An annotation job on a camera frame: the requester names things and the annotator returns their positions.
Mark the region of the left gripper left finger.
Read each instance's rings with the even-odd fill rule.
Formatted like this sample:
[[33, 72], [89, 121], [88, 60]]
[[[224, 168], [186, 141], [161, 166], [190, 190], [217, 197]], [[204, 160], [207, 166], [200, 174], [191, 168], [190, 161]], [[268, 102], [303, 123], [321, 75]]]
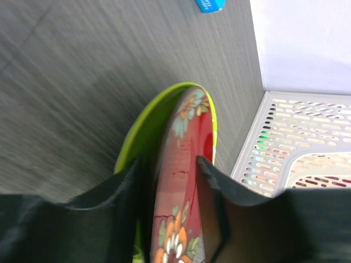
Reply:
[[148, 258], [141, 158], [68, 202], [1, 195], [1, 262], [132, 262]]

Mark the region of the dark red plate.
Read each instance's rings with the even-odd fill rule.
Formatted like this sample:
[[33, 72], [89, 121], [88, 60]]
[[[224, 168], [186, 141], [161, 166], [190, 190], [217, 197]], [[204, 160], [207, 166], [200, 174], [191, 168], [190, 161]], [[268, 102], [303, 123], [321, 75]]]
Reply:
[[202, 232], [196, 158], [213, 161], [215, 144], [210, 99], [191, 87], [172, 112], [157, 161], [150, 262], [193, 262]]

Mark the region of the yellow-green plate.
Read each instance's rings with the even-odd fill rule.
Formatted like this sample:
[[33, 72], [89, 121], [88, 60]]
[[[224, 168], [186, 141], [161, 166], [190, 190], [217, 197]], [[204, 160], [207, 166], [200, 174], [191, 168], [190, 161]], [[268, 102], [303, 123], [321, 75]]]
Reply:
[[[144, 165], [145, 175], [142, 183], [144, 204], [141, 207], [142, 224], [145, 227], [144, 237], [151, 247], [152, 220], [154, 214], [156, 190], [158, 183], [157, 161], [161, 152], [163, 137], [166, 133], [168, 122], [171, 119], [173, 110], [181, 97], [191, 87], [202, 86], [193, 82], [182, 82], [166, 88], [159, 93], [138, 116], [131, 129], [129, 130], [120, 154], [118, 155], [115, 172], [120, 172], [127, 164], [135, 158], [141, 158]], [[217, 116], [213, 100], [208, 91], [203, 88], [208, 95], [211, 103], [213, 116], [213, 129], [215, 132], [215, 155], [217, 145]], [[201, 244], [201, 235], [198, 248], [193, 262], [197, 260], [199, 245]], [[150, 262], [150, 250], [148, 258], [142, 259], [137, 256], [134, 262]]]

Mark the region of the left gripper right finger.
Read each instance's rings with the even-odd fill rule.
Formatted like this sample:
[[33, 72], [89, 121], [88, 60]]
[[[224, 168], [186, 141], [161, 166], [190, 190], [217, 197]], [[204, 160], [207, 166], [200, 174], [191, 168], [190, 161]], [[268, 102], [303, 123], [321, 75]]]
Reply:
[[350, 190], [289, 189], [269, 198], [196, 159], [207, 262], [350, 262]]

